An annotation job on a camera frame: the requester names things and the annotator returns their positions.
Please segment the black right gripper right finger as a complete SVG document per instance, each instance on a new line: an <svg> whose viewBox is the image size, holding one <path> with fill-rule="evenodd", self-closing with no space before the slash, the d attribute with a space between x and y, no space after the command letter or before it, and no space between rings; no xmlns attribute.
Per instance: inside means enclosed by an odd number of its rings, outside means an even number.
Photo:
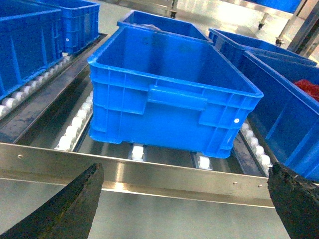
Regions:
<svg viewBox="0 0 319 239"><path fill-rule="evenodd" d="M292 239L319 237L319 187L281 163L269 168L268 190Z"/></svg>

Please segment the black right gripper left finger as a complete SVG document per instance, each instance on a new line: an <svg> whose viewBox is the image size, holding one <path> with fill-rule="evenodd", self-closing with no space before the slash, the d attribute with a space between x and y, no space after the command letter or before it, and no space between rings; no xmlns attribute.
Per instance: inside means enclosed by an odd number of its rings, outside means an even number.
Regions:
<svg viewBox="0 0 319 239"><path fill-rule="evenodd" d="M104 168L94 163L26 218L0 235L2 239L86 239L104 182Z"/></svg>

